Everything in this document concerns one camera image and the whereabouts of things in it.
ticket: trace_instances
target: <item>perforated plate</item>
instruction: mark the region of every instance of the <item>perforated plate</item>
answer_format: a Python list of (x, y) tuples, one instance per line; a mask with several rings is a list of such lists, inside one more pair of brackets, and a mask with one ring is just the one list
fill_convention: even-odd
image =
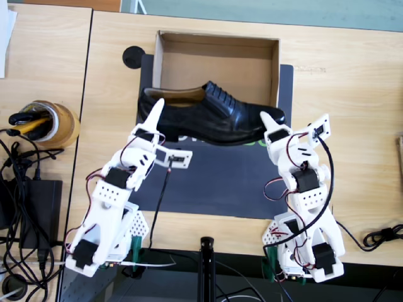
[(271, 232), (277, 227), (277, 222), (272, 221), (269, 225), (269, 227), (266, 229), (265, 233), (262, 236), (262, 241), (263, 244), (272, 244), (275, 242), (280, 241), (280, 238), (278, 238), (276, 235), (272, 235)]
[(322, 206), (326, 202), (327, 187), (321, 186), (317, 189), (310, 190), (304, 193), (293, 194), (292, 198), (298, 199), (300, 207), (304, 210), (310, 210), (317, 206)]
[(128, 201), (132, 190), (120, 189), (105, 181), (98, 181), (92, 197), (112, 206), (121, 206)]
[(148, 235), (150, 229), (141, 211), (137, 211), (130, 227), (130, 235), (140, 236), (142, 240)]

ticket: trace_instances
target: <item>power adapter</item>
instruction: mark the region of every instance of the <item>power adapter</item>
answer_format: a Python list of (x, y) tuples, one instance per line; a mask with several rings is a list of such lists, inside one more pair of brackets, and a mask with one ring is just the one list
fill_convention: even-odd
[(0, 230), (11, 226), (15, 215), (14, 202), (9, 192), (14, 192), (16, 182), (3, 180), (0, 182)]
[[(62, 181), (32, 181), (25, 182), (25, 208), (32, 221), (42, 229), (51, 247), (56, 245), (59, 231), (60, 203), (62, 201)], [(47, 241), (39, 235), (38, 250), (48, 249)], [(20, 232), (20, 247), (34, 249), (37, 235), (30, 221)]]

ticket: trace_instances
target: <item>black pole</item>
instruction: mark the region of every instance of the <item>black pole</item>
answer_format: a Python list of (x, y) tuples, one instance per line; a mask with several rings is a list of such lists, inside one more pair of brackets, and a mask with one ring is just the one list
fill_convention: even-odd
[(214, 239), (203, 237), (200, 243), (197, 301), (215, 302)]

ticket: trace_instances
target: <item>white paper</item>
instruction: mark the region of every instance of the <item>white paper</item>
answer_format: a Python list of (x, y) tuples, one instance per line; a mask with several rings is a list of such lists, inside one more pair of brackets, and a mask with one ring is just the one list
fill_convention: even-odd
[(0, 0), (0, 79), (5, 76), (7, 47), (16, 18), (17, 12), (8, 9), (6, 0)]

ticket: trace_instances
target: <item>white robotic arm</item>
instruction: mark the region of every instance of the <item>white robotic arm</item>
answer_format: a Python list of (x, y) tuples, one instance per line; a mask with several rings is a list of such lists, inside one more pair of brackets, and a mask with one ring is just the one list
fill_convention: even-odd
[[(326, 165), (319, 166), (314, 148), (331, 135), (329, 116), (324, 115), (307, 128), (293, 132), (286, 125), (278, 125), (262, 112), (267, 129), (264, 134), (269, 158), (278, 166), (278, 173), (287, 187), (286, 202), (292, 211), (275, 216), (264, 233), (265, 245), (286, 240), (317, 217), (325, 206), (328, 190), (326, 179), (331, 173)], [(307, 143), (301, 143), (301, 137)], [(285, 277), (313, 277), (322, 282), (344, 274), (338, 257), (345, 249), (341, 231), (327, 207), (323, 215), (306, 232), (280, 244), (278, 260)]]
[[(160, 99), (148, 118), (136, 125), (127, 145), (104, 165), (91, 195), (91, 206), (67, 249), (66, 267), (92, 277), (105, 262), (121, 262), (126, 258), (133, 236), (144, 239), (149, 227), (136, 204), (130, 203), (132, 192), (139, 190), (154, 163), (163, 167), (187, 169), (192, 151), (170, 150), (159, 145), (157, 123), (164, 107)], [(165, 153), (164, 160), (156, 157)]]

